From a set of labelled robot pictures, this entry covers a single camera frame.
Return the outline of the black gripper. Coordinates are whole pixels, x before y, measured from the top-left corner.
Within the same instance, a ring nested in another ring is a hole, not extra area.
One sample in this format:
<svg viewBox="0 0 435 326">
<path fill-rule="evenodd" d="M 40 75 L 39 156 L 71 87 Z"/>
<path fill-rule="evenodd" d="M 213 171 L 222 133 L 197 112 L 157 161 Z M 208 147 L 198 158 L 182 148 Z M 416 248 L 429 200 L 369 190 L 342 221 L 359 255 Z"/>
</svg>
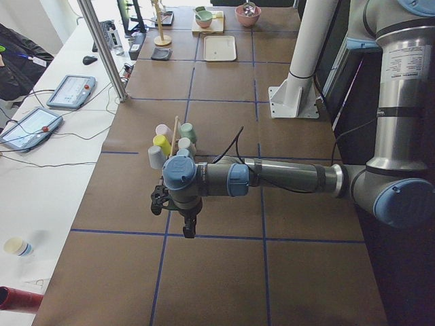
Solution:
<svg viewBox="0 0 435 326">
<path fill-rule="evenodd" d="M 160 215 L 163 209 L 168 210 L 169 191 L 164 185 L 156 185 L 150 195 L 151 212 Z M 184 217 L 183 234 L 185 238 L 195 238 L 196 236 L 196 215 Z"/>
</svg>

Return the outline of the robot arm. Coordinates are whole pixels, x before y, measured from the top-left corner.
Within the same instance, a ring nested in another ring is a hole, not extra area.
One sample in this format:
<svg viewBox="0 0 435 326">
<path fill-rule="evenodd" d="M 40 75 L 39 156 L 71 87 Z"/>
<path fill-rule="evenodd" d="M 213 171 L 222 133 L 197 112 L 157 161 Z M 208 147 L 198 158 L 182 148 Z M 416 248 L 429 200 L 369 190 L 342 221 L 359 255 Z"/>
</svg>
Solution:
<svg viewBox="0 0 435 326">
<path fill-rule="evenodd" d="M 265 185 L 290 192 L 348 197 L 395 228 L 434 215 L 434 186 L 423 178 L 420 143 L 425 96 L 434 79 L 433 1 L 352 1 L 347 46 L 382 50 L 374 156 L 365 165 L 328 167 L 220 155 L 196 163 L 178 153 L 162 167 L 151 210 L 178 211 L 186 238 L 196 234 L 205 196 L 244 196 Z"/>
</svg>

